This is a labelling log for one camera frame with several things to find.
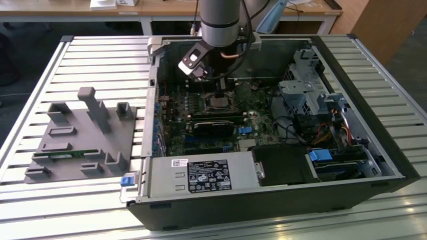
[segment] slotted metal table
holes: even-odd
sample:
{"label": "slotted metal table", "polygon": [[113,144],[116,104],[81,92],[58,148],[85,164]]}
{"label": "slotted metal table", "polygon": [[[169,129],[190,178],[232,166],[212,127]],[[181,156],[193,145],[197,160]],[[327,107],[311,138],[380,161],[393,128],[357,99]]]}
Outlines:
{"label": "slotted metal table", "polygon": [[[148,37],[81,36],[58,44],[0,150],[0,239],[427,238],[425,113],[357,39],[344,35],[321,38],[417,170],[417,182],[348,210],[176,231],[144,228],[118,200],[118,177],[24,184],[25,169],[50,120],[45,114],[49,103],[65,101],[70,109],[85,108],[77,101],[84,86],[94,87],[96,98],[106,107],[117,102],[137,107],[130,171],[140,168]],[[327,74],[327,78],[339,92],[333,77]]]}

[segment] white box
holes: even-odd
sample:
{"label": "white box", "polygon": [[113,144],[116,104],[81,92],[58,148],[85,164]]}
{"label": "white box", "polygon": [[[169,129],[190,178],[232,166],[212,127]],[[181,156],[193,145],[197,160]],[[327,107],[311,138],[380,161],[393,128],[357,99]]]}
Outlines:
{"label": "white box", "polygon": [[109,10],[117,8],[116,0],[90,0],[90,11]]}
{"label": "white box", "polygon": [[117,5],[121,6],[134,6],[138,0],[116,0]]}

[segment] sticker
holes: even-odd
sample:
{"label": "sticker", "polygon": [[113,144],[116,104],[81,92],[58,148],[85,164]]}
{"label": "sticker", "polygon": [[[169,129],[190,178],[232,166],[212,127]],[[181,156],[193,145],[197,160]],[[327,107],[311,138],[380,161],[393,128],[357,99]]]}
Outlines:
{"label": "sticker", "polygon": [[186,167],[188,159],[172,159],[172,167]]}
{"label": "sticker", "polygon": [[138,13],[136,11],[120,11],[120,15],[137,15]]}
{"label": "sticker", "polygon": [[188,162],[188,159],[176,160],[185,160],[188,172],[188,191],[192,194],[232,189],[227,160],[198,162]]}

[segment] power supply label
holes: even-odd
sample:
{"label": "power supply label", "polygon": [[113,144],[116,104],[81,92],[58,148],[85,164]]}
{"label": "power supply label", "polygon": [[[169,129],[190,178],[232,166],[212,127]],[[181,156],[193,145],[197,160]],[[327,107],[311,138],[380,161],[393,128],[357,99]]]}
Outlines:
{"label": "power supply label", "polygon": [[192,194],[232,189],[227,160],[188,162],[186,172]]}

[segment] copper pipe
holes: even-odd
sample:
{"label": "copper pipe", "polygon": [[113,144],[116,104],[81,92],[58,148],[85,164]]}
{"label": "copper pipe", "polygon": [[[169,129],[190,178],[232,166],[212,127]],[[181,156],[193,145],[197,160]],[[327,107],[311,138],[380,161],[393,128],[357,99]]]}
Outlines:
{"label": "copper pipe", "polygon": [[220,53],[220,56],[224,58],[224,59],[237,59],[240,56],[239,54],[235,54],[235,55],[227,55],[225,53]]}

